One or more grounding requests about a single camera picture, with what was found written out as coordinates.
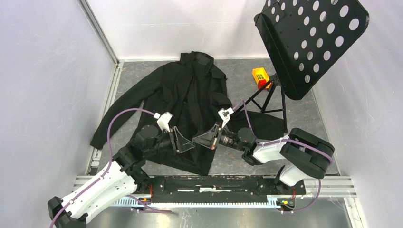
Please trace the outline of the black zip jacket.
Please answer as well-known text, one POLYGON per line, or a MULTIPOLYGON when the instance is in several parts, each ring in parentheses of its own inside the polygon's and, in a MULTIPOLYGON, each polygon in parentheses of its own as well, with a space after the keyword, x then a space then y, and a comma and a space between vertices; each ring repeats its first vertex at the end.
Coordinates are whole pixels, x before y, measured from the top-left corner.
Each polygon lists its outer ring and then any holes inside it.
MULTIPOLYGON (((107 141, 107 129, 120 112, 139 108, 152 113, 170 112, 170 126, 191 140, 221 120, 218 111, 233 107, 228 98, 226 75, 214 64, 213 57, 202 52, 181 53, 180 60, 169 62, 145 76, 121 95, 108 109, 96 129, 90 145, 101 150, 107 141)), ((252 130, 258 139, 275 140, 284 135, 283 120, 268 114, 248 111, 252 130)), ((147 158, 186 172, 206 176, 215 151, 197 145, 184 153, 147 158)))

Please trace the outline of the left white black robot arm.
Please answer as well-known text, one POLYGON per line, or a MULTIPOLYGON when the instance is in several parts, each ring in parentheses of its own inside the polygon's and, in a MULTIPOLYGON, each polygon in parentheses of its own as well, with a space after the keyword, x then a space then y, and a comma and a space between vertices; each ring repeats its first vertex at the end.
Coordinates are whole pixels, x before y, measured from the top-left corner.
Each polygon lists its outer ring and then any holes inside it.
POLYGON ((112 160, 89 181, 72 193, 48 201, 50 227, 84 228, 101 211, 129 194, 145 193, 151 179, 142 169, 155 155, 177 155, 193 149, 177 127, 158 130, 146 125, 112 160))

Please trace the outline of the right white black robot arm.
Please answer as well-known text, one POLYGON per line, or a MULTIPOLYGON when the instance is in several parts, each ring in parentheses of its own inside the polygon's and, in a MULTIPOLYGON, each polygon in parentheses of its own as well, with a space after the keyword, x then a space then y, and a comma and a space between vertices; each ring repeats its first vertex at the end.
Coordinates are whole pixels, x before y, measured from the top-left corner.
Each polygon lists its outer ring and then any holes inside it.
POLYGON ((243 160, 249 165, 262 165, 276 160, 287 160, 289 165, 280 169, 274 181, 277 192, 286 194, 301 180, 322 179, 334 162, 334 146, 300 128, 273 141, 258 142, 250 128, 236 133, 214 125, 209 131, 193 137, 196 144, 214 150, 223 145, 242 151, 243 160))

